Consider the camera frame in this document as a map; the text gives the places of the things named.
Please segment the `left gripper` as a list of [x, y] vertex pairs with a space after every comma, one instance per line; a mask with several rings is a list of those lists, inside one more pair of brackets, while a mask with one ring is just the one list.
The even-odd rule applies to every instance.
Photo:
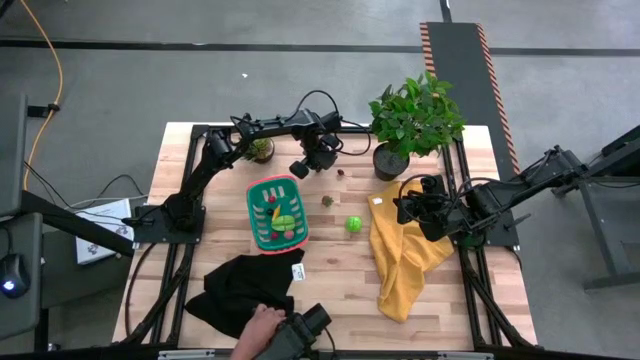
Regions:
[[[301, 147], [303, 154], [311, 159], [310, 168], [316, 172], [328, 170], [333, 166], [337, 157], [339, 141], [336, 133], [341, 129], [339, 120], [315, 122], [306, 125], [301, 130]], [[310, 172], [305, 161], [294, 161], [289, 171], [299, 179], [304, 179]]]

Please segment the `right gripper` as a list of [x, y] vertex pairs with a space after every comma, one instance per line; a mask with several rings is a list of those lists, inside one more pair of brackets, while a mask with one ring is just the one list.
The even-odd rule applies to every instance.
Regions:
[[397, 207], [397, 222], [407, 224], [412, 220], [419, 224], [424, 237], [436, 242], [447, 235], [463, 233], [464, 216], [445, 191], [440, 175], [426, 175], [418, 178], [419, 190], [410, 190], [409, 198], [394, 198]]

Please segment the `teal basket with pink rim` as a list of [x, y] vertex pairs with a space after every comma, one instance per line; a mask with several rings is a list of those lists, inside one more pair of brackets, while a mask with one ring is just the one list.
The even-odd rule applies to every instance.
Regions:
[[[275, 203], [269, 203], [270, 196], [276, 196]], [[246, 201], [252, 234], [258, 251], [264, 255], [282, 254], [303, 247], [309, 240], [309, 225], [306, 211], [296, 180], [290, 175], [276, 175], [254, 181], [246, 191]], [[280, 205], [280, 215], [292, 215], [296, 219], [295, 236], [292, 240], [278, 232], [277, 239], [271, 238], [276, 232], [271, 228], [272, 216], [267, 209]]]

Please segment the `small potted succulent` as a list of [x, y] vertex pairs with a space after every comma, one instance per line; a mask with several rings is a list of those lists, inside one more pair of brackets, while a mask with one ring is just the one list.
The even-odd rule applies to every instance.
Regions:
[[275, 152], [275, 144], [271, 138], [254, 140], [244, 153], [243, 158], [258, 164], [268, 163]]

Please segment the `mustard yellow cloth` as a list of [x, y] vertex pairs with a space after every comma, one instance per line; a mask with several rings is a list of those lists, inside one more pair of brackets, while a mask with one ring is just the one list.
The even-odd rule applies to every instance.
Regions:
[[[390, 319], [403, 323], [425, 286], [425, 274], [441, 265], [453, 253], [449, 238], [428, 241], [415, 222], [397, 222], [397, 197], [401, 184], [393, 182], [385, 190], [368, 197], [371, 211], [369, 242], [380, 278], [378, 309]], [[379, 205], [373, 198], [381, 198]]]

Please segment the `leafy tree in black pot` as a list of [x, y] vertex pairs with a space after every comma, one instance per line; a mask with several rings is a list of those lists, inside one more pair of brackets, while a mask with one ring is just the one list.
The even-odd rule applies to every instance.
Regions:
[[388, 85], [369, 103], [370, 130], [378, 142], [373, 153], [378, 179], [391, 181], [408, 169], [412, 156], [439, 153], [462, 138], [466, 120], [450, 96], [453, 88], [425, 72], [397, 89]]

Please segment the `black mat with striped edges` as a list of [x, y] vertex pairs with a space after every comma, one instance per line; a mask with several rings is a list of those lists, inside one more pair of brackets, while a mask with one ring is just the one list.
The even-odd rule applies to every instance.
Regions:
[[488, 127], [498, 175], [508, 179], [519, 173], [483, 27], [477, 23], [423, 22], [420, 38], [426, 70], [453, 85], [448, 94], [459, 106], [466, 124]]

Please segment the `black cloth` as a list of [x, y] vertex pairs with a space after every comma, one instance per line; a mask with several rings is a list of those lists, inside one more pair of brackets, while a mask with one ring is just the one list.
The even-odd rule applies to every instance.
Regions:
[[239, 255], [204, 276], [204, 292], [190, 299], [185, 310], [217, 331], [239, 338], [260, 304], [287, 315], [294, 311], [288, 294], [292, 266], [305, 252], [277, 255]]

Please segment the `person's hand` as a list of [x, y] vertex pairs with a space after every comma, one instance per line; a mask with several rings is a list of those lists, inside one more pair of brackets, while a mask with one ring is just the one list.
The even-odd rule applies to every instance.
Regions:
[[284, 310], [259, 304], [241, 333], [230, 360], [253, 360], [266, 348], [285, 318]]

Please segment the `grey side table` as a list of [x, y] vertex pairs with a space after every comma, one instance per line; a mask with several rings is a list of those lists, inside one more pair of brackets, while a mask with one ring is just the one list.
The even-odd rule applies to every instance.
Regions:
[[640, 125], [604, 146], [584, 175], [552, 193], [580, 192], [607, 274], [584, 283], [586, 291], [640, 284], [640, 265], [625, 248], [640, 246]]

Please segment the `white booklet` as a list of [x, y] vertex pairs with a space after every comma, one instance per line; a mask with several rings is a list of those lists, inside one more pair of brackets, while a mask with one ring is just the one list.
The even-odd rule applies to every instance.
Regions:
[[[128, 199], [79, 210], [76, 214], [128, 239], [130, 242], [134, 239], [134, 230], [122, 222], [123, 218], [131, 216], [131, 206]], [[76, 262], [79, 265], [87, 265], [115, 254], [116, 252], [113, 250], [101, 247], [80, 237], [76, 238]]]

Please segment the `black diagonal beam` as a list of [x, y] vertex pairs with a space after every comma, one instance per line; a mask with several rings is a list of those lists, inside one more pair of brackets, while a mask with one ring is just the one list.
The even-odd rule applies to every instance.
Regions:
[[39, 213], [46, 225], [123, 256], [132, 257], [134, 255], [132, 242], [127, 238], [25, 190], [21, 191], [20, 210], [24, 213]]

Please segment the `grey monitor panel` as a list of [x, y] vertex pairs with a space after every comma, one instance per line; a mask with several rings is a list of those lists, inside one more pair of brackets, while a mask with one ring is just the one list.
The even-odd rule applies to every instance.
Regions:
[[0, 217], [21, 206], [26, 117], [24, 93], [0, 96]]

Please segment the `black computer mouse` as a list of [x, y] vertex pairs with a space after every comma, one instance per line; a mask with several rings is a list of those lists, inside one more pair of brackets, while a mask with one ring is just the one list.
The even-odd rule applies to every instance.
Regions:
[[0, 292], [7, 298], [23, 296], [30, 284], [30, 275], [22, 255], [10, 253], [0, 259]]

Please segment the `grey desk panel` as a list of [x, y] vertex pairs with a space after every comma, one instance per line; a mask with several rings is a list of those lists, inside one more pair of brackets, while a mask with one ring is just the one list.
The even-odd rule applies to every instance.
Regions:
[[10, 253], [24, 257], [31, 284], [21, 297], [0, 292], [0, 340], [36, 327], [41, 308], [42, 215], [31, 213], [0, 222], [0, 259]]

